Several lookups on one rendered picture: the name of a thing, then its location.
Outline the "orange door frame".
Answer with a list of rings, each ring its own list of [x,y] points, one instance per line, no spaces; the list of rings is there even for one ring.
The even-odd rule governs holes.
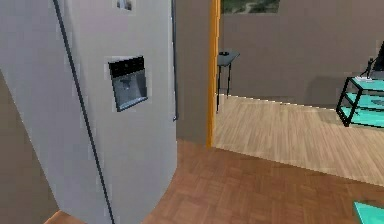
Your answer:
[[[207,86],[207,135],[206,146],[213,145],[214,118],[216,112],[216,76],[217,76],[217,56],[219,42],[219,22],[221,0],[210,0],[209,16],[209,49],[208,49],[208,86]]]

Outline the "black stand with teal shelves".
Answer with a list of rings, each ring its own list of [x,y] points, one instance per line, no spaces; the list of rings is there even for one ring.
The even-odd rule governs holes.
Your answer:
[[[345,127],[384,128],[384,80],[347,77],[336,113]]]

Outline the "grey fridge with dispenser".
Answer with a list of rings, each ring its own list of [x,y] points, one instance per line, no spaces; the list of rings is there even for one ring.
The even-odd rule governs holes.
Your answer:
[[[0,73],[58,207],[142,224],[177,163],[171,0],[0,0]]]

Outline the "small grey side table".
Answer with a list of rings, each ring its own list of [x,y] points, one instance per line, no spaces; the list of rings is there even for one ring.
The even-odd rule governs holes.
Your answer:
[[[240,56],[240,53],[237,51],[226,51],[229,52],[229,55],[222,56],[219,55],[217,56],[217,87],[216,87],[216,112],[219,112],[219,105],[220,105],[220,100],[219,100],[219,93],[221,89],[221,73],[222,73],[222,68],[227,67],[228,68],[228,78],[227,78],[227,89],[226,89],[226,96],[229,96],[230,92],[230,81],[231,81],[231,69],[232,69],[232,62]]]

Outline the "framed landscape picture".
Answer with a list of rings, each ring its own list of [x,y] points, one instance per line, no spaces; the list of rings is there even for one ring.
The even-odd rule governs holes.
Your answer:
[[[222,14],[277,13],[281,0],[221,0]]]

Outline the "small black figurine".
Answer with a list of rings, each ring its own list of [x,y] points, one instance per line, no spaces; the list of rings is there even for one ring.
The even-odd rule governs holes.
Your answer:
[[[363,76],[365,77],[365,78],[369,78],[369,75],[370,75],[370,72],[371,72],[371,70],[372,70],[372,65],[373,65],[373,63],[375,62],[375,59],[373,59],[373,58],[369,58],[369,60],[368,60],[368,62],[367,62],[367,67],[366,67],[366,69],[360,74],[360,78],[362,78]]]

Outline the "teal glass table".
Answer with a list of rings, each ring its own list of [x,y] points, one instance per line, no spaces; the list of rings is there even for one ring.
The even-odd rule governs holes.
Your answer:
[[[360,202],[354,202],[353,205],[360,224],[384,224],[384,208]]]

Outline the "black television set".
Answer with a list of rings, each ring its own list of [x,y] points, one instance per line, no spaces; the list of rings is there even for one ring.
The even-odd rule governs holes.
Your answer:
[[[378,56],[376,57],[373,70],[384,71],[384,41],[382,42]]]

